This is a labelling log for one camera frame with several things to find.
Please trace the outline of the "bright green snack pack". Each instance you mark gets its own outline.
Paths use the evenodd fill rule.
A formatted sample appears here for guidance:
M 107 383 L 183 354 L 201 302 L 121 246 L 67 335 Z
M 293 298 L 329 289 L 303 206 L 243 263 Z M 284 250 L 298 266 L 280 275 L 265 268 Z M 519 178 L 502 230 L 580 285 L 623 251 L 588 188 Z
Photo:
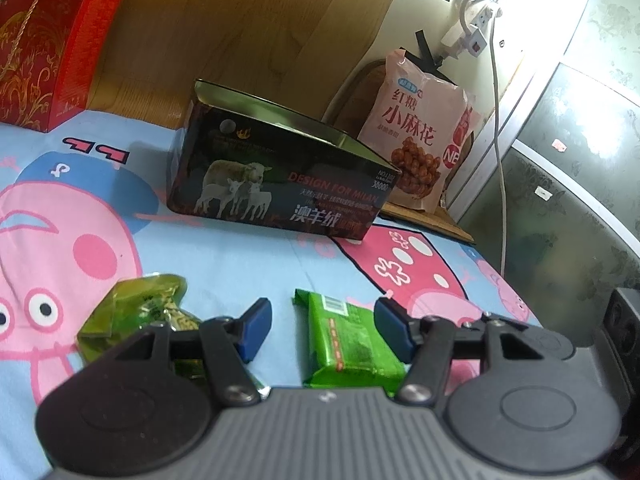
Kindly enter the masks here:
M 402 364 L 374 325 L 373 312 L 344 300 L 297 289 L 307 311 L 310 388 L 380 387 L 392 396 L 405 378 Z

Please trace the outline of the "green gold foil packet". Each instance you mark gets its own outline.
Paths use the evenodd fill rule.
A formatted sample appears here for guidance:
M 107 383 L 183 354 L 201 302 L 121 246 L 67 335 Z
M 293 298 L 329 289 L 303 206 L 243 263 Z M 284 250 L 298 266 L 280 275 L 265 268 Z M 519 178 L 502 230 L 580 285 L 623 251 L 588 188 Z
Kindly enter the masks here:
M 116 283 L 82 324 L 76 335 L 82 362 L 89 365 L 122 341 L 151 325 L 173 332 L 197 330 L 202 321 L 180 307 L 186 279 L 152 274 Z

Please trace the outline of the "black sheep-print box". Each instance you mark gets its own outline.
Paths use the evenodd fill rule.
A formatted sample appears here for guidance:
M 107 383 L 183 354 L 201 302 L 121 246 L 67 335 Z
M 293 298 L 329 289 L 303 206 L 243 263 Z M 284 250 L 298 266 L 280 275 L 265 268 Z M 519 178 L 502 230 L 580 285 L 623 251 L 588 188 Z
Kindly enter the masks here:
M 168 170 L 178 214 L 362 240 L 400 171 L 324 122 L 198 79 Z

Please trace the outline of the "large pink snack bag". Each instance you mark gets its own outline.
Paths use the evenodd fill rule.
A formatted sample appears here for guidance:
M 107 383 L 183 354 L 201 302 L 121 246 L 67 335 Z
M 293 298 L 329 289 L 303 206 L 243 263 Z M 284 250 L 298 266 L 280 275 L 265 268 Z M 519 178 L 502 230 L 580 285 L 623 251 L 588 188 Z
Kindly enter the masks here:
M 388 200 L 431 214 L 479 120 L 468 92 L 420 70 L 397 49 L 386 56 L 385 78 L 358 140 L 400 170 Z

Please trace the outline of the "white power strip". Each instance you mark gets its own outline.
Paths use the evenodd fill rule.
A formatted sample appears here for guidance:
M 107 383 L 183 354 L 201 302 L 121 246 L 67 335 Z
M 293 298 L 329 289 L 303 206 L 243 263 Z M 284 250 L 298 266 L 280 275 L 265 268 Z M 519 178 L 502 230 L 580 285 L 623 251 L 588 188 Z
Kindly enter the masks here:
M 457 22 L 440 40 L 439 55 L 457 60 L 466 52 L 478 58 L 488 46 L 491 23 L 501 14 L 501 9 L 492 1 L 471 3 L 465 9 L 465 25 Z

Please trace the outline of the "red gift box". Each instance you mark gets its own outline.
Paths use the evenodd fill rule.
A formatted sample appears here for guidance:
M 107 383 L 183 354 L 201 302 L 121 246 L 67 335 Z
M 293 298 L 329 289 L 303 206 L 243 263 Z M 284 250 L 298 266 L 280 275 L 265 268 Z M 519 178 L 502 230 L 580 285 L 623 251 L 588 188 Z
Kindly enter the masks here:
M 122 0 L 1 0 L 1 121 L 49 132 L 86 109 Z

